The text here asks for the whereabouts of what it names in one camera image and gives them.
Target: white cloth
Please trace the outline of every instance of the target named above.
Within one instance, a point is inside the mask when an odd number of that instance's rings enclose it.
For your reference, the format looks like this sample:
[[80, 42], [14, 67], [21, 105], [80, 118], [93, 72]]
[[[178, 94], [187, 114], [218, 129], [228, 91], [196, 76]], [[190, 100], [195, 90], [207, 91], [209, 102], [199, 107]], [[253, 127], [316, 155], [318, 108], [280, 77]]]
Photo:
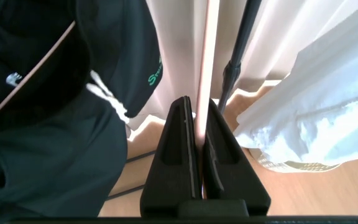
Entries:
[[272, 162], [358, 159], [358, 11], [302, 50], [291, 74], [237, 122], [239, 144]]
[[116, 110], [116, 113], [118, 114], [119, 118], [127, 124], [129, 122], [129, 118], [125, 116], [127, 110], [125, 109], [124, 105], [114, 97], [113, 93], [103, 83], [102, 79], [100, 79], [99, 74], [92, 70], [91, 77], [96, 83], [96, 85], [88, 83], [86, 84], [86, 88], [96, 96], [108, 101], [111, 106]]

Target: floor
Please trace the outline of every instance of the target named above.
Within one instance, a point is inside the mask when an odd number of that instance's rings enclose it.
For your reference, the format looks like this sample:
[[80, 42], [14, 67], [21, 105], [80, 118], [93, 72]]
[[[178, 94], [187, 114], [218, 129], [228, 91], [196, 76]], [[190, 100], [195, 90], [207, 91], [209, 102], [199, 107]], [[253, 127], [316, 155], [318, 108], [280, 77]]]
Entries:
[[[254, 97], [237, 95], [231, 100], [224, 117], [232, 130], [238, 125], [237, 115], [268, 90], [269, 87], [261, 89]], [[150, 122], [128, 142], [128, 158], [155, 150], [162, 128], [159, 122]], [[358, 215], [358, 161], [345, 163], [329, 172], [282, 174], [265, 169], [247, 149], [243, 150], [272, 198], [269, 215]], [[128, 163], [112, 194], [144, 184], [152, 159], [153, 156], [148, 156]], [[139, 217], [141, 194], [138, 190], [107, 201], [99, 216]]]

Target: black cable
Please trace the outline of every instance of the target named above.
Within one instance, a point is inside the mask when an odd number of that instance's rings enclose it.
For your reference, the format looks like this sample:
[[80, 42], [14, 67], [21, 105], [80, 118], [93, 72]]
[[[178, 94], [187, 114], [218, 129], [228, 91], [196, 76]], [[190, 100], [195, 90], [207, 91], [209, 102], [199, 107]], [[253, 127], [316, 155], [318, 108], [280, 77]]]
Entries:
[[242, 15], [239, 33], [237, 34], [236, 43], [234, 44], [233, 53], [229, 63], [223, 71], [222, 96], [218, 104], [219, 111], [223, 114], [227, 100], [234, 87], [235, 82], [239, 78], [241, 72], [241, 59], [254, 25], [256, 15], [262, 0], [248, 0]]

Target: black cloth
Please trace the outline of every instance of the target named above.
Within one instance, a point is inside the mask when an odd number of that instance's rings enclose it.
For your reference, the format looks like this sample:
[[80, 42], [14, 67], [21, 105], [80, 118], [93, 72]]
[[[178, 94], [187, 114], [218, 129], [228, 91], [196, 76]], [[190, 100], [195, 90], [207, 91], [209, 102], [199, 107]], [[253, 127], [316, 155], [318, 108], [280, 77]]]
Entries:
[[143, 0], [0, 0], [0, 102], [12, 90], [6, 76], [25, 75], [72, 21], [69, 36], [0, 111], [0, 222], [97, 216], [127, 145], [124, 122], [85, 88], [89, 72], [100, 74], [128, 117], [162, 77]]

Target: white cord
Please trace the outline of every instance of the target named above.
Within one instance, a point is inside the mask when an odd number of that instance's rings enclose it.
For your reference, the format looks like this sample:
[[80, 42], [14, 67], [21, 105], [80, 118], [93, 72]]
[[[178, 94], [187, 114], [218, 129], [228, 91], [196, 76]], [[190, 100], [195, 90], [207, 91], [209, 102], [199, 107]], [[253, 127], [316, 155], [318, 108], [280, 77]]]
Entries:
[[112, 92], [103, 83], [102, 79], [100, 79], [99, 74], [92, 70], [91, 77], [96, 85], [88, 83], [86, 84], [86, 88], [96, 96], [110, 102], [111, 106], [116, 110], [118, 117], [126, 124], [129, 123], [129, 118], [125, 116], [127, 110], [125, 109], [124, 105], [114, 97]]

